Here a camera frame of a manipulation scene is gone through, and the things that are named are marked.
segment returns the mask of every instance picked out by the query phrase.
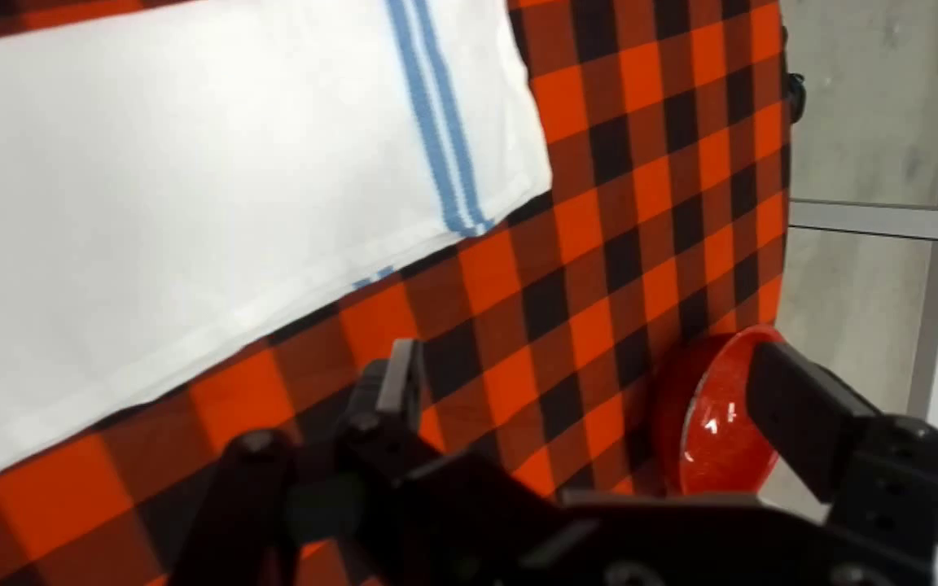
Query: floor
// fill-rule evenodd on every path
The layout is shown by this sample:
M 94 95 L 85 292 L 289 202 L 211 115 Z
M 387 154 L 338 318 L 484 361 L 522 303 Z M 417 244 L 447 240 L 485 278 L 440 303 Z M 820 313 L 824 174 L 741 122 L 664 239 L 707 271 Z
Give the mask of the floor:
M 782 0 L 789 69 L 807 78 L 792 130 L 793 198 L 934 204 L 938 2 Z M 930 244 L 792 230 L 778 327 L 883 411 L 907 409 Z M 781 464 L 762 496 L 823 508 Z

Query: table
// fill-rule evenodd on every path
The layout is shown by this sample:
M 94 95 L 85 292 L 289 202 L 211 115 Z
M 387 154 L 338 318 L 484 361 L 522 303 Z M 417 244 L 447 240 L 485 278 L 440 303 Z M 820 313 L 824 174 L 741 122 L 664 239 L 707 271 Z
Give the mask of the table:
M 0 2 L 0 34 L 145 7 L 16 5 Z M 551 192 L 2 472 L 4 583 L 164 582 L 227 441 L 262 426 L 327 436 L 358 371 L 399 337 L 424 341 L 421 434 L 438 448 L 475 449 L 543 496 L 659 487 L 648 375 L 685 341 L 777 314 L 778 4 L 510 0 L 510 14 Z M 299 584 L 373 583 L 341 544 L 302 556 Z

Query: blue stripe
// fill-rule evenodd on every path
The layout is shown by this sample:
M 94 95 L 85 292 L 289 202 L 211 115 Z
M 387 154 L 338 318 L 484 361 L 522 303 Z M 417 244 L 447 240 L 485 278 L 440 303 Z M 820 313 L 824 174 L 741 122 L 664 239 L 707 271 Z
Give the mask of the blue stripe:
M 440 90 L 440 105 L 444 111 L 444 119 L 447 122 L 451 147 L 454 149 L 454 160 L 458 163 L 458 175 L 461 175 L 462 178 L 462 192 L 466 196 L 466 208 L 469 210 L 469 217 L 477 227 L 490 230 L 493 224 L 484 219 L 484 213 L 480 210 L 480 198 L 476 193 L 476 175 L 473 174 L 472 159 L 469 157 L 465 130 L 462 129 L 462 116 L 458 114 L 458 104 L 454 99 L 454 89 L 451 86 L 447 63 L 440 53 L 440 47 L 436 44 L 436 30 L 432 27 L 429 6 L 425 3 L 425 0 L 412 1 L 414 9 L 418 12 L 419 28 L 425 44 L 425 55 L 429 58 L 433 76 L 436 77 L 436 86 Z
M 429 160 L 429 169 L 432 170 L 432 181 L 436 183 L 436 190 L 440 192 L 444 224 L 447 225 L 447 230 L 455 231 L 464 237 L 476 236 L 471 226 L 465 226 L 458 216 L 458 203 L 454 200 L 454 184 L 447 170 L 444 149 L 440 144 L 440 133 L 436 130 L 436 118 L 432 114 L 432 108 L 429 107 L 425 81 L 418 67 L 418 60 L 414 58 L 414 46 L 410 40 L 410 26 L 405 5 L 403 5 L 403 0 L 387 0 L 386 3 L 390 12 L 390 21 L 397 34 L 397 47 L 401 52 L 407 88 L 410 89 L 414 118 L 418 119 L 418 129 L 422 134 L 425 155 Z

